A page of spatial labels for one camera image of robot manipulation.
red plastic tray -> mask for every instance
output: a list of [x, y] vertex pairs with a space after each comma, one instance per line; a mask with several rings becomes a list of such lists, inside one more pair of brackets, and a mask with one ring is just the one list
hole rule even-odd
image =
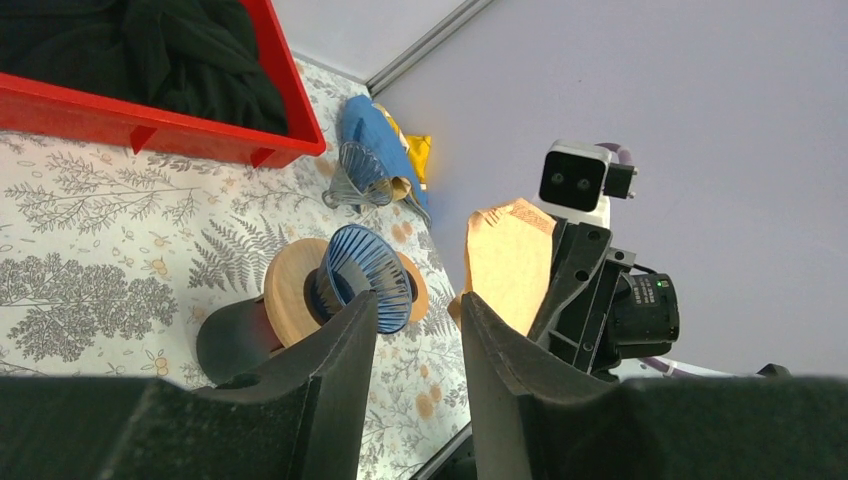
[[0, 128], [254, 167], [284, 167], [326, 148], [271, 0], [241, 0], [253, 19], [259, 62], [286, 106], [281, 136], [0, 73]]

table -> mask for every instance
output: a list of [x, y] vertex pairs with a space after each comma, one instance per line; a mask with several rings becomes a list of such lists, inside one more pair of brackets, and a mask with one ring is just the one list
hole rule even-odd
[[367, 91], [298, 70], [328, 147], [284, 169], [0, 130], [0, 375], [207, 385], [194, 356], [206, 317], [256, 297], [282, 245], [359, 223], [419, 266], [430, 310], [377, 340], [358, 478], [409, 477], [470, 420], [454, 291], [423, 221], [321, 201], [340, 108]]

black fabric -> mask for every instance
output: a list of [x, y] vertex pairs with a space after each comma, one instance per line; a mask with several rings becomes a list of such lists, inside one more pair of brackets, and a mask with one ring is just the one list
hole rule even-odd
[[288, 133], [238, 0], [5, 0], [0, 71]]

gray wall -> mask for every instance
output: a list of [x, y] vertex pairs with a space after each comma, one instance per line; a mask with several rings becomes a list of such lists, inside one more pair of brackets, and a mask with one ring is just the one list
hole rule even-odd
[[458, 289], [471, 211], [536, 190], [557, 138], [640, 167], [615, 244], [672, 275], [672, 358], [848, 374], [848, 2], [496, 2], [378, 100], [433, 135]]

